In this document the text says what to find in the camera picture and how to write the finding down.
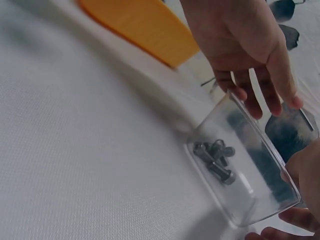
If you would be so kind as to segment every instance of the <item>dark object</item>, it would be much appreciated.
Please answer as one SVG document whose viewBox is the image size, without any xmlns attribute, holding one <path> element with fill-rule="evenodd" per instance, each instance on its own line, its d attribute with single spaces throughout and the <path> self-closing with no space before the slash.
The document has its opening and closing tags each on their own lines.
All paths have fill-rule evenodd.
<svg viewBox="0 0 320 240">
<path fill-rule="evenodd" d="M 232 126 L 237 137 L 245 145 L 249 156 L 263 176 L 265 183 L 272 190 L 275 200 L 283 203 L 284 200 L 294 198 L 295 196 L 291 187 L 282 180 L 280 169 L 275 166 L 277 163 L 268 151 L 265 150 L 265 146 L 257 142 L 258 139 L 255 133 L 246 131 L 248 130 L 248 128 L 246 128 L 246 118 L 241 113 L 235 111 L 227 117 L 227 122 Z M 289 138 L 287 135 L 283 137 L 283 139 L 286 140 L 287 138 Z"/>
<path fill-rule="evenodd" d="M 269 5 L 275 20 L 283 23 L 292 18 L 295 12 L 296 4 L 293 0 L 274 1 Z"/>
<path fill-rule="evenodd" d="M 280 153 L 285 163 L 293 154 L 304 149 L 319 137 L 319 129 L 314 116 L 304 110 L 305 116 L 296 109 L 282 104 L 281 116 L 271 116 L 265 126 L 265 133 Z"/>
<path fill-rule="evenodd" d="M 286 49 L 288 51 L 298 47 L 298 40 L 300 33 L 293 27 L 285 26 L 279 24 L 280 29 L 282 30 L 285 37 Z"/>
<path fill-rule="evenodd" d="M 206 164 L 210 173 L 218 177 L 222 183 L 231 185 L 236 180 L 235 174 L 231 170 L 225 169 L 207 152 L 208 146 L 208 143 L 196 142 L 193 145 L 193 153 Z"/>
</svg>

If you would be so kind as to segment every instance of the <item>finger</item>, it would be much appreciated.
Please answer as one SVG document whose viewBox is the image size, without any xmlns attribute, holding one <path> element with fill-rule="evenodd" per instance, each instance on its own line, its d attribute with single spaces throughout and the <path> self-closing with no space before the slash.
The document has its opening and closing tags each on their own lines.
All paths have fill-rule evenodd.
<svg viewBox="0 0 320 240">
<path fill-rule="evenodd" d="M 289 224 L 315 233 L 320 224 L 307 208 L 293 207 L 279 214 L 279 218 Z"/>
<path fill-rule="evenodd" d="M 301 160 L 305 157 L 303 154 L 304 153 L 302 151 L 298 151 L 289 159 L 289 161 L 285 165 L 285 169 L 287 170 L 297 188 L 300 188 L 299 172 L 301 170 Z"/>
<path fill-rule="evenodd" d="M 297 236 L 273 227 L 262 230 L 261 236 L 267 240 L 311 240 L 312 236 Z"/>
<path fill-rule="evenodd" d="M 257 67 L 254 69 L 254 71 L 270 112 L 275 116 L 279 116 L 282 112 L 280 99 L 276 92 L 275 86 L 271 81 L 270 74 L 266 66 Z"/>
<path fill-rule="evenodd" d="M 280 29 L 279 35 L 281 37 L 279 37 L 278 43 L 267 59 L 266 68 L 270 73 L 276 91 L 283 101 L 291 108 L 300 109 L 303 107 L 303 102 L 297 96 L 297 89 L 290 68 L 286 40 Z"/>
<path fill-rule="evenodd" d="M 256 234 L 254 232 L 250 232 L 248 233 L 244 240 L 265 240 L 262 236 L 260 236 L 259 234 Z"/>
<path fill-rule="evenodd" d="M 247 93 L 235 85 L 230 71 L 213 70 L 213 73 L 222 91 L 226 93 L 228 90 L 231 90 L 241 101 L 247 99 Z"/>
<path fill-rule="evenodd" d="M 245 107 L 248 109 L 249 113 L 255 119 L 260 119 L 262 117 L 262 110 L 257 101 L 255 92 L 252 88 L 249 71 L 248 70 L 234 71 L 233 74 L 234 74 L 234 80 L 236 85 L 239 88 L 243 89 L 247 94 L 247 98 L 244 101 Z"/>
</svg>

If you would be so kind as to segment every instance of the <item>fingernail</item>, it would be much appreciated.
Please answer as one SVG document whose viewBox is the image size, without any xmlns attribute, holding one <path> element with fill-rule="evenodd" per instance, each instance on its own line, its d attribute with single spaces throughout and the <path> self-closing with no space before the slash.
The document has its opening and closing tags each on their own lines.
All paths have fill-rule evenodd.
<svg viewBox="0 0 320 240">
<path fill-rule="evenodd" d="M 301 109 L 304 106 L 304 102 L 301 100 L 300 97 L 295 96 L 292 99 L 292 105 L 296 108 L 296 109 Z"/>
</svg>

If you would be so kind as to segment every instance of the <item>black object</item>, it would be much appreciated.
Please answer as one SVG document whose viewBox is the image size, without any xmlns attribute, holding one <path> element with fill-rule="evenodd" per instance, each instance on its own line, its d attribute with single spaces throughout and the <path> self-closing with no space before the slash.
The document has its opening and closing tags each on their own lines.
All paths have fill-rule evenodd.
<svg viewBox="0 0 320 240">
<path fill-rule="evenodd" d="M 282 30 L 285 37 L 286 49 L 288 51 L 298 47 L 298 40 L 300 33 L 293 27 L 285 26 L 279 24 L 280 29 Z"/>
<path fill-rule="evenodd" d="M 255 141 L 257 141 L 257 136 L 252 135 L 255 133 L 246 131 L 245 126 L 247 125 L 247 120 L 245 117 L 235 111 L 227 117 L 227 122 L 235 129 L 237 137 L 243 143 L 245 143 L 247 139 L 254 141 L 245 143 L 247 144 L 245 147 L 250 157 L 254 160 L 254 164 L 263 176 L 267 186 L 272 190 L 275 200 L 282 203 L 284 200 L 294 198 L 295 196 L 291 187 L 281 179 L 280 169 L 278 172 L 275 172 L 275 169 L 277 169 L 275 165 L 277 163 L 268 151 L 265 150 L 265 146 L 259 145 L 259 143 L 256 145 Z"/>
<path fill-rule="evenodd" d="M 269 5 L 275 20 L 278 23 L 289 21 L 294 15 L 296 4 L 293 0 L 274 1 Z"/>
<path fill-rule="evenodd" d="M 304 149 L 319 137 L 319 130 L 316 120 L 310 112 L 304 110 L 314 131 L 311 131 L 307 126 L 299 110 L 290 109 L 284 103 L 282 108 L 281 116 L 271 116 L 264 131 L 280 153 L 283 161 L 287 163 L 293 154 Z"/>
</svg>

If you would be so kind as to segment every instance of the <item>hex bolt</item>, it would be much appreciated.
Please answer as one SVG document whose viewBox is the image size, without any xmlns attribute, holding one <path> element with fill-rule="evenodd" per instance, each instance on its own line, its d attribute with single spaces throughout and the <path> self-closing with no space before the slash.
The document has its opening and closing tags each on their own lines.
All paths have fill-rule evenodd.
<svg viewBox="0 0 320 240">
<path fill-rule="evenodd" d="M 232 146 L 227 146 L 224 149 L 222 149 L 222 154 L 227 157 L 233 157 L 236 154 L 236 150 Z"/>
<path fill-rule="evenodd" d="M 236 175 L 228 169 L 225 169 L 207 152 L 206 146 L 201 142 L 196 142 L 193 146 L 193 153 L 206 163 L 207 169 L 218 176 L 226 185 L 231 185 L 236 180 Z"/>
</svg>

